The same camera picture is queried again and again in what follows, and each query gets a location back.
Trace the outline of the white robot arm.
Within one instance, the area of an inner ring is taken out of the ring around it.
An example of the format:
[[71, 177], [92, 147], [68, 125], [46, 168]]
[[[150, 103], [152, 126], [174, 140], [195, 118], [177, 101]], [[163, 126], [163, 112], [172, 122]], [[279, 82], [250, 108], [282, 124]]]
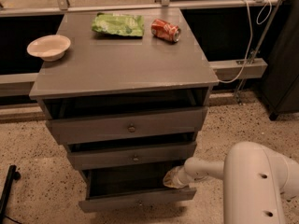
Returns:
[[286, 224], [282, 201], [299, 196], [299, 163], [253, 142], [235, 144], [224, 161], [191, 157], [163, 183], [181, 189], [209, 177], [223, 182], [224, 224]]

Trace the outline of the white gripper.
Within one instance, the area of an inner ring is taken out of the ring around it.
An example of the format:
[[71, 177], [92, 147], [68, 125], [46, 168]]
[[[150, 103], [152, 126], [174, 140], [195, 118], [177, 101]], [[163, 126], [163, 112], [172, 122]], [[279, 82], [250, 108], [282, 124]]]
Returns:
[[172, 168], [166, 173], [163, 184], [172, 189], [182, 189], [192, 182], [192, 178], [185, 172], [183, 166]]

